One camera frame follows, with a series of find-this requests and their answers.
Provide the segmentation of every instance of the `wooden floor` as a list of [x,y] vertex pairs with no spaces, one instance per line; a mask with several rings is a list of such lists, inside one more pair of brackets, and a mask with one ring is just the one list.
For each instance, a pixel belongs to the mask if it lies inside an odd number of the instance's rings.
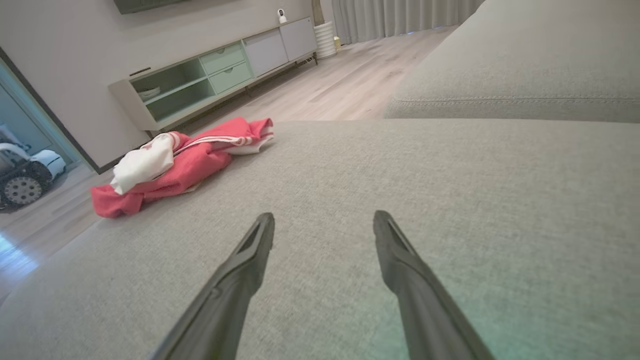
[[[455,26],[343,46],[338,55],[313,62],[252,88],[208,115],[177,130],[194,134],[224,120],[271,117],[279,122],[358,120],[382,117],[390,94]],[[89,189],[109,183],[84,165],[67,173],[38,202],[0,214],[0,304],[39,264],[100,218]]]

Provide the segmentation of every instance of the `sofa seam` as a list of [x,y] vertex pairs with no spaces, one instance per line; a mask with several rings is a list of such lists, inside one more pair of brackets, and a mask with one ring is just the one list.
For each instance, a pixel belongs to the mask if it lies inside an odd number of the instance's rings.
[[491,101],[420,101],[420,100],[397,100],[392,99],[392,102],[415,104],[415,105],[450,105],[450,104],[492,104],[492,103],[504,103],[504,104],[525,104],[525,103],[591,103],[591,104],[640,104],[640,101],[625,101],[625,100],[596,100],[596,99],[522,99],[522,100],[502,100],[496,99]]
[[551,95],[551,96],[465,96],[465,97],[435,97],[433,99],[417,99],[417,100],[405,100],[405,101],[455,101],[455,100],[488,100],[488,99],[498,99],[498,100],[557,100],[557,99],[616,99],[616,100],[633,100],[638,101],[640,99],[636,97],[620,97],[620,96],[609,96],[609,95],[595,95],[595,94],[586,94],[586,95]]

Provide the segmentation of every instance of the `toy car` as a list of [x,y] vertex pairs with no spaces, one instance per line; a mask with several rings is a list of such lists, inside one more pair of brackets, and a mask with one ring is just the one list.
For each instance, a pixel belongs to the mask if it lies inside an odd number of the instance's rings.
[[18,145],[0,143],[0,153],[6,166],[0,172],[0,208],[24,206],[38,200],[66,171],[62,157],[51,150],[42,150],[30,156]]

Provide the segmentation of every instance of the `tv stand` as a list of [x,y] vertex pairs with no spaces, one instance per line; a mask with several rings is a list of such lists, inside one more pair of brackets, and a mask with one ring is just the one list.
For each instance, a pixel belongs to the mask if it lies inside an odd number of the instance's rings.
[[[316,61],[311,18],[279,24],[109,85],[131,122],[150,137],[171,129],[298,61]],[[143,101],[138,92],[159,87]]]

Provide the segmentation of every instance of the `pile of clothes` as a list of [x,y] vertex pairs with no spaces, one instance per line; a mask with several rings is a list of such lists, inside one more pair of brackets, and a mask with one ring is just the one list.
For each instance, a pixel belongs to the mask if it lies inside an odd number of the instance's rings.
[[171,131],[128,152],[113,169],[109,185],[91,189],[96,214],[106,218],[140,212],[142,204],[189,192],[231,162],[255,154],[273,139],[271,119],[238,117],[190,138]]

